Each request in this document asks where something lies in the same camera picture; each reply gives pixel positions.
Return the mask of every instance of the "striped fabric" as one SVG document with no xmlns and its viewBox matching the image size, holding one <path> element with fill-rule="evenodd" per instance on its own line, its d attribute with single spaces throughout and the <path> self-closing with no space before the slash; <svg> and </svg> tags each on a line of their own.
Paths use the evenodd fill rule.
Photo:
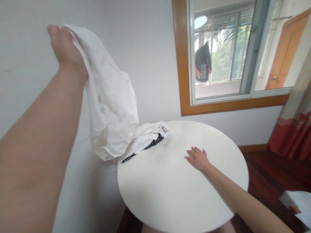
<svg viewBox="0 0 311 233">
<path fill-rule="evenodd" d="M 158 144 L 160 141 L 163 140 L 163 136 L 161 134 L 159 134 L 158 138 L 156 140 L 153 140 L 149 146 L 147 146 L 144 150 L 149 149 L 150 147 L 155 146 L 156 144 Z M 131 158 L 133 158 L 136 154 L 132 154 L 131 156 L 127 157 L 126 159 L 124 159 L 121 163 L 125 163 L 127 160 L 130 160 Z"/>
</svg>

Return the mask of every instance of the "wooden door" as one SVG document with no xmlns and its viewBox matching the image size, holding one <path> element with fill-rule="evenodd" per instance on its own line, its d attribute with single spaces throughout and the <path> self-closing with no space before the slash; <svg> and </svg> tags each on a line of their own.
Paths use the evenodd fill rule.
<svg viewBox="0 0 311 233">
<path fill-rule="evenodd" d="M 282 88 L 291 67 L 311 9 L 284 23 L 266 90 Z"/>
</svg>

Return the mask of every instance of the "curtain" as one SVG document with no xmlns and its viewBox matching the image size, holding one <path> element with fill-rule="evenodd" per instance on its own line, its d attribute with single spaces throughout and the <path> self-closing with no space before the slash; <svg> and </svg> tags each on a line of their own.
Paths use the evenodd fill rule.
<svg viewBox="0 0 311 233">
<path fill-rule="evenodd" d="M 311 160 L 311 50 L 269 141 L 272 152 Z"/>
</svg>

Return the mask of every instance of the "ceiling light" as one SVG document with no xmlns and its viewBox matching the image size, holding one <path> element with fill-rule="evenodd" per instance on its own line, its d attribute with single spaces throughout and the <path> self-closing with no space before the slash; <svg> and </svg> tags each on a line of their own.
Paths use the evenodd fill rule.
<svg viewBox="0 0 311 233">
<path fill-rule="evenodd" d="M 206 16 L 199 16 L 194 19 L 194 29 L 202 27 L 207 21 Z"/>
</svg>

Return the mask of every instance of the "round white table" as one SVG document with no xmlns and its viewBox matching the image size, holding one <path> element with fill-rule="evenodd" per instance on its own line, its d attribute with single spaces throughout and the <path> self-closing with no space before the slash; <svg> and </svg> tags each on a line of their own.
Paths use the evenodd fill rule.
<svg viewBox="0 0 311 233">
<path fill-rule="evenodd" d="M 118 167 L 118 185 L 129 210 L 163 232 L 214 230 L 234 216 L 210 178 L 183 157 L 191 146 L 205 149 L 210 162 L 244 190 L 248 169 L 236 144 L 219 130 L 193 121 L 170 121 L 171 135 Z"/>
</svg>

